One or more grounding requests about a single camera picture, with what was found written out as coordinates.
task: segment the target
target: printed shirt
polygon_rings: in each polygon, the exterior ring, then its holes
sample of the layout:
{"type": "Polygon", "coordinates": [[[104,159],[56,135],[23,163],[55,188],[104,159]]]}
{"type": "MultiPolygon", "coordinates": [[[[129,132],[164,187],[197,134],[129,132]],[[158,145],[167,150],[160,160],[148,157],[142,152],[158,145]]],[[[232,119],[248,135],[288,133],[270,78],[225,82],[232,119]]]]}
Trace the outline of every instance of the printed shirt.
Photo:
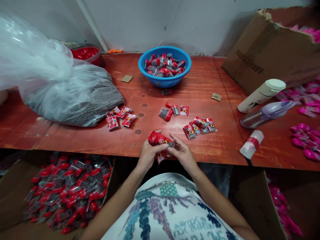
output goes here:
{"type": "Polygon", "coordinates": [[[196,193],[196,185],[176,173],[149,179],[102,240],[242,240],[196,193]]]}

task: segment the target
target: open cardboard box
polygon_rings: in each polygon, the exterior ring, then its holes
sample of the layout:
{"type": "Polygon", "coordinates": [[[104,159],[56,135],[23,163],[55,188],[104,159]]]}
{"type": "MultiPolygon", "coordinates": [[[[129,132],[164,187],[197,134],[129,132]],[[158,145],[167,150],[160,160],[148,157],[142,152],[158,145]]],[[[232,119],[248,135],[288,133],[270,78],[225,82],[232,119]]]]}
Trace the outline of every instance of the open cardboard box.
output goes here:
{"type": "MultiPolygon", "coordinates": [[[[0,239],[71,240],[81,235],[83,229],[62,235],[60,232],[52,231],[45,222],[35,224],[23,220],[23,211],[27,206],[24,198],[33,186],[30,180],[40,171],[40,166],[48,162],[50,154],[49,151],[27,151],[25,156],[0,179],[0,239]]],[[[109,200],[118,188],[115,168],[117,168],[116,161],[104,202],[109,200]]]]}
{"type": "Polygon", "coordinates": [[[320,43],[291,30],[295,25],[320,29],[313,7],[261,9],[253,16],[222,68],[249,94],[271,78],[294,87],[320,75],[320,43]]]}
{"type": "MultiPolygon", "coordinates": [[[[272,169],[277,185],[285,195],[290,218],[300,227],[303,237],[293,240],[320,239],[320,173],[272,169]]],[[[261,240],[287,240],[267,184],[264,168],[235,167],[231,177],[234,205],[261,240]]]]}

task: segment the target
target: thermos bottle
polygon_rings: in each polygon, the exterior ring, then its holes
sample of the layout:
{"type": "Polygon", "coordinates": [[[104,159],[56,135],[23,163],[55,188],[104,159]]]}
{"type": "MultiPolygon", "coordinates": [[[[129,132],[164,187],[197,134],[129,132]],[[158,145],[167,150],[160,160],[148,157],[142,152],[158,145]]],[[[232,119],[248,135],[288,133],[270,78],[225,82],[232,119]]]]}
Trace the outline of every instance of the thermos bottle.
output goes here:
{"type": "Polygon", "coordinates": [[[280,118],[295,105],[292,101],[274,102],[244,115],[240,123],[245,128],[256,128],[274,119],[280,118]]]}
{"type": "Polygon", "coordinates": [[[254,108],[264,103],[277,93],[286,88],[286,83],[279,79],[269,79],[256,89],[249,97],[238,105],[242,113],[251,112],[254,108]]]}

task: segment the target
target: wooden table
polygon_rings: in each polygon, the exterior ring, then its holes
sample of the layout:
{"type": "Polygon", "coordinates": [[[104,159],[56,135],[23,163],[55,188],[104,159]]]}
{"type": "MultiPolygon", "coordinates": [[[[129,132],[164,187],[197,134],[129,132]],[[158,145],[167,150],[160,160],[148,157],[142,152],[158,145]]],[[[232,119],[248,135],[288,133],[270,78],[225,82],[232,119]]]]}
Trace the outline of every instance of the wooden table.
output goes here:
{"type": "MultiPolygon", "coordinates": [[[[239,149],[252,130],[239,124],[243,114],[236,109],[247,95],[221,69],[224,58],[192,57],[189,74],[173,88],[174,94],[163,96],[162,89],[140,73],[139,57],[140,54],[104,56],[106,70],[124,96],[125,105],[138,117],[132,128],[109,132],[105,121],[94,128],[81,128],[37,120],[37,114],[12,90],[0,107],[0,147],[139,157],[143,141],[153,130],[161,129],[166,136],[172,132],[186,141],[199,162],[247,165],[239,149]],[[124,75],[132,75],[132,81],[121,82],[124,75]],[[211,99],[213,92],[222,95],[221,102],[211,99]],[[190,106],[189,116],[172,117],[165,122],[158,113],[166,102],[190,106]],[[195,116],[212,118],[218,132],[187,140],[182,127],[195,116]]],[[[292,110],[258,128],[265,139],[252,158],[253,165],[319,171],[320,164],[307,160],[302,150],[291,144],[289,127],[300,122],[317,127],[317,119],[308,119],[292,110]]]]}

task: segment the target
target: small cardboard square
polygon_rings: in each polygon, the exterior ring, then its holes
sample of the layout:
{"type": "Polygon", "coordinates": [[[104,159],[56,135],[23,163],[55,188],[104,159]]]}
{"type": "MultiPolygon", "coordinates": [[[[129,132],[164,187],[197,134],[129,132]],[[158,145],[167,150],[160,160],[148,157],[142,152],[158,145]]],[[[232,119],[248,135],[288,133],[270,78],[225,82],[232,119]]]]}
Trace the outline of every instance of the small cardboard square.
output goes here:
{"type": "Polygon", "coordinates": [[[130,82],[133,77],[129,75],[125,75],[121,82],[130,82]]]}
{"type": "Polygon", "coordinates": [[[220,102],[222,96],[220,94],[213,93],[211,98],[220,102]]]}

